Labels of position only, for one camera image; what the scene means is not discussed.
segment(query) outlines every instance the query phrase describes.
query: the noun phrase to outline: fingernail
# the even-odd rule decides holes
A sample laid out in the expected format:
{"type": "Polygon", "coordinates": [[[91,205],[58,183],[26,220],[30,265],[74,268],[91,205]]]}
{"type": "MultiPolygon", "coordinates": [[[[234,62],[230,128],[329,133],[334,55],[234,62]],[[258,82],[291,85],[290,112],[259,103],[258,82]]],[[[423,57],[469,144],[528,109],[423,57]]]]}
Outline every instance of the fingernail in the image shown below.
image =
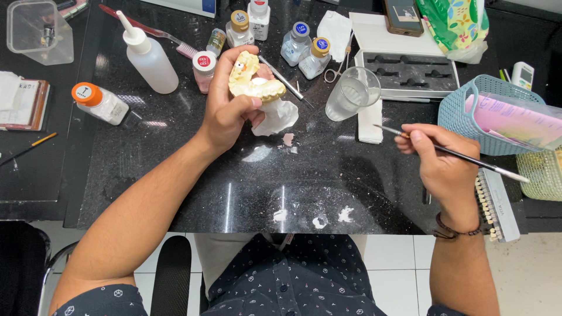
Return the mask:
{"type": "Polygon", "coordinates": [[[253,108],[257,109],[261,106],[261,99],[260,98],[252,98],[253,108]]]}
{"type": "Polygon", "coordinates": [[[415,130],[413,132],[410,133],[410,139],[413,142],[419,142],[422,140],[422,133],[419,130],[415,130]]]}

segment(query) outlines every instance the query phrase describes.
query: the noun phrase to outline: phone case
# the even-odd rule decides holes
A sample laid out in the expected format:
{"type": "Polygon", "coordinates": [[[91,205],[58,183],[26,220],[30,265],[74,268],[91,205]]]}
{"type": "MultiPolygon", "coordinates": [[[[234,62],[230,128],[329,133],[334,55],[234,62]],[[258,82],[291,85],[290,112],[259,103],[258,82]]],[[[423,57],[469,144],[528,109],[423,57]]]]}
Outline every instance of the phone case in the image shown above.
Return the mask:
{"type": "Polygon", "coordinates": [[[384,20],[387,30],[390,33],[420,37],[423,34],[422,16],[414,1],[408,6],[400,6],[398,2],[396,2],[396,5],[390,5],[389,1],[395,3],[393,0],[384,0],[384,20]],[[413,23],[419,28],[408,26],[408,24],[413,23]]]}

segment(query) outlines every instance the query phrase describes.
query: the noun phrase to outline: dark patterned shirt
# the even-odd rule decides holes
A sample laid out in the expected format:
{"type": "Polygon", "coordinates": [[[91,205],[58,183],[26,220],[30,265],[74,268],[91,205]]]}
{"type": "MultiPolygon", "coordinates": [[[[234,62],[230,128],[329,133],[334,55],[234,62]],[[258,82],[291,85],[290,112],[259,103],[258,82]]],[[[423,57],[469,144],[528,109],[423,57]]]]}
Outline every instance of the dark patterned shirt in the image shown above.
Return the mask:
{"type": "MultiPolygon", "coordinates": [[[[205,316],[386,316],[348,235],[295,234],[279,251],[257,234],[212,284],[209,297],[205,316]]],[[[111,285],[75,297],[55,316],[146,315],[141,302],[136,287],[111,285]]],[[[462,314],[436,305],[428,315],[462,314]]]]}

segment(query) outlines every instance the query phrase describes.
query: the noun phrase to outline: pink toothbrush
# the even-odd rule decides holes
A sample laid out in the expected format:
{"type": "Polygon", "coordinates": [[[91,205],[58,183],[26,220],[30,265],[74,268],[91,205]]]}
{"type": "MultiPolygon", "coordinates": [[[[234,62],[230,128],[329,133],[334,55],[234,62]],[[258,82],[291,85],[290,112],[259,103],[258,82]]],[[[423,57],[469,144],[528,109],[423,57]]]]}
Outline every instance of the pink toothbrush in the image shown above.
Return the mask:
{"type": "MultiPolygon", "coordinates": [[[[99,8],[102,9],[105,13],[111,15],[112,17],[114,17],[116,19],[119,19],[119,17],[117,17],[117,13],[115,13],[115,10],[113,10],[112,8],[104,6],[103,4],[99,4],[99,8]]],[[[142,29],[143,31],[145,31],[148,34],[152,34],[156,37],[164,37],[164,38],[173,40],[174,42],[176,42],[179,45],[178,47],[176,47],[176,50],[178,51],[178,53],[182,54],[183,56],[185,56],[187,58],[193,59],[193,56],[195,56],[195,54],[199,52],[195,48],[185,44],[184,42],[178,40],[177,38],[173,37],[172,35],[164,32],[164,31],[149,28],[148,26],[146,26],[144,24],[141,24],[141,23],[131,19],[130,17],[127,17],[127,20],[129,20],[129,22],[131,22],[131,24],[133,26],[142,29]]]]}

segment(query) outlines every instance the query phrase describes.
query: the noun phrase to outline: floral plastic bag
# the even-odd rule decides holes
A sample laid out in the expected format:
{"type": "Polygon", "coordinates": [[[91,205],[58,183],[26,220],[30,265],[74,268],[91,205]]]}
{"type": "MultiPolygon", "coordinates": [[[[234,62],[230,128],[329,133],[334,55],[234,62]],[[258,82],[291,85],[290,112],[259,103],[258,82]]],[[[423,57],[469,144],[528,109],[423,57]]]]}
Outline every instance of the floral plastic bag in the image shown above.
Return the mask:
{"type": "Polygon", "coordinates": [[[488,49],[484,0],[416,0],[439,48],[450,60],[477,64],[488,49]]]}

